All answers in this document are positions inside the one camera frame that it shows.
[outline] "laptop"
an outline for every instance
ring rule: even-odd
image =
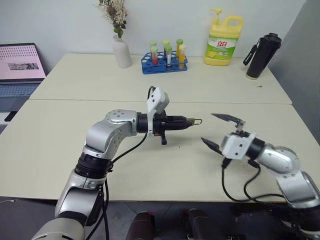
[[[0,113],[18,111],[45,77],[34,43],[0,44]]]

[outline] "bottle handle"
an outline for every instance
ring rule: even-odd
[[[251,61],[252,57],[254,56],[255,52],[257,51],[260,40],[261,38],[259,38],[258,42],[255,45],[253,45],[253,47],[251,48],[251,51],[248,53],[248,56],[246,56],[245,59],[243,60],[243,64],[245,66],[248,65],[248,63]]]
[[[230,25],[229,24],[230,21],[236,21],[236,22],[238,22],[238,24],[235,26]],[[232,27],[238,28],[240,31],[242,26],[244,25],[244,19],[242,18],[242,16],[227,16],[222,25],[224,25],[226,27],[232,26]]]

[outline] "test tube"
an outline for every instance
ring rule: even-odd
[[[150,41],[149,44],[150,44],[150,53],[151,53],[151,47],[157,46],[157,42],[156,41]]]
[[[184,44],[181,44],[179,46],[179,68],[183,69],[185,67],[185,54],[186,54],[187,46]]]
[[[165,46],[165,59],[166,59],[166,64],[167,68],[171,68],[171,53],[172,53],[172,46],[166,45]]]
[[[184,41],[182,39],[177,39],[176,40],[176,57],[179,58],[179,55],[180,55],[180,49],[179,49],[179,46],[181,44],[184,44]]]
[[[170,45],[170,41],[169,40],[163,40],[163,51],[164,51],[164,57],[166,57],[166,46]]]
[[[153,65],[158,64],[158,48],[156,46],[151,47],[151,60]]]

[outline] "cable connector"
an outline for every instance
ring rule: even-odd
[[[221,167],[223,169],[226,169],[228,167],[228,165],[231,163],[232,159],[230,158],[224,158],[223,161],[222,161],[222,164],[221,164]]]
[[[108,164],[108,167],[107,167],[107,172],[108,173],[112,173],[113,172],[113,170],[112,170],[112,168],[114,167],[114,162],[113,161],[110,161],[110,163]]]
[[[249,160],[248,160],[248,164],[249,164],[251,167],[254,167],[255,169],[260,168],[260,164],[257,163],[256,161],[253,161],[252,159],[249,159]]]

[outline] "yellow cap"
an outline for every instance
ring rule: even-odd
[[[211,8],[211,11],[216,11],[216,14],[219,15],[220,13],[222,13],[222,8]]]
[[[211,8],[210,10],[216,12],[216,17],[213,19],[212,24],[214,24],[214,25],[220,24],[219,14],[222,13],[222,9],[221,8]]]
[[[181,45],[179,46],[179,50],[180,50],[180,51],[185,51],[186,49],[187,49],[187,46],[184,45],[184,44],[181,44]]]
[[[163,43],[163,45],[166,46],[166,45],[169,45],[169,44],[170,44],[170,41],[169,41],[169,40],[163,40],[162,43]]]

